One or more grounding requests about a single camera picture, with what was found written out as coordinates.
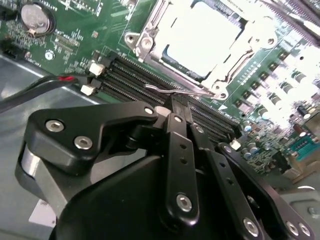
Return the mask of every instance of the white label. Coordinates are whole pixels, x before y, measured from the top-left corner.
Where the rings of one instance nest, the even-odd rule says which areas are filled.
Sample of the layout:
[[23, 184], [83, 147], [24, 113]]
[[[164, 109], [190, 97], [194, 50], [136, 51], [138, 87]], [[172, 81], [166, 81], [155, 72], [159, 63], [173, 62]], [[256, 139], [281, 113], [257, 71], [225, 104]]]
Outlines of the white label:
[[227, 106], [225, 106], [225, 105], [221, 105], [221, 107], [219, 107], [219, 109], [218, 110], [225, 110], [225, 109], [227, 109], [228, 107]]
[[56, 226], [56, 219], [57, 217], [55, 212], [49, 204], [46, 201], [39, 199], [31, 216], [29, 217], [29, 222], [54, 228]]

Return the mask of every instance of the red wire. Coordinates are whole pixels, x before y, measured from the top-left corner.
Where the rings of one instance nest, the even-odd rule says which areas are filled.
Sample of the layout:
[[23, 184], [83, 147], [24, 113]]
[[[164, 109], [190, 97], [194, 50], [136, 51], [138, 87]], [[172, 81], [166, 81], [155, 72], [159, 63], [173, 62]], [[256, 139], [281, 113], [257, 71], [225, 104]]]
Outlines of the red wire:
[[58, 79], [60, 81], [64, 81], [64, 82], [71, 82], [71, 81], [75, 80], [75, 78], [73, 76], [59, 76]]

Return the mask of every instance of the robotic arm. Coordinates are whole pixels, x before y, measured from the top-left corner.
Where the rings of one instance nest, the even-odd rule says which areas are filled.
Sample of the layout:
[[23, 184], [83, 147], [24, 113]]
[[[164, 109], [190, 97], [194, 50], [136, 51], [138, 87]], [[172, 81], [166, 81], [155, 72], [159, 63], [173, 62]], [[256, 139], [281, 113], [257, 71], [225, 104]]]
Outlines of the robotic arm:
[[[98, 159], [146, 156], [95, 182]], [[188, 101], [34, 112], [16, 166], [58, 221], [54, 240], [315, 240], [310, 226], [228, 144], [213, 146]]]

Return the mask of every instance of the cpu socket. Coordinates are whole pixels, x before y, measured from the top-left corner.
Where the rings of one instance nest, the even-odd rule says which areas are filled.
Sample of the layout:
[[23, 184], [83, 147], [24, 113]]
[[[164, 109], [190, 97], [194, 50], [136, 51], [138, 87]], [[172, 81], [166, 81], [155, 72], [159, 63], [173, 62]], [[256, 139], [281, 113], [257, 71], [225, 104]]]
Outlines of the cpu socket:
[[225, 100], [228, 84], [278, 38], [268, 16], [248, 18], [229, 0], [158, 0], [142, 31], [127, 32], [124, 41], [140, 62]]

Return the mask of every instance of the motherboard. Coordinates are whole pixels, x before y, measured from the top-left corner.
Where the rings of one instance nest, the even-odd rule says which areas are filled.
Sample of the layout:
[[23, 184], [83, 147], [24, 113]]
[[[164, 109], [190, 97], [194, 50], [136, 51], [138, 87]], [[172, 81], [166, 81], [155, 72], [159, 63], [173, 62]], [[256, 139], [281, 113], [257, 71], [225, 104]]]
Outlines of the motherboard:
[[292, 182], [320, 170], [319, 26], [316, 0], [0, 0], [4, 56], [109, 103], [189, 92], [213, 144]]

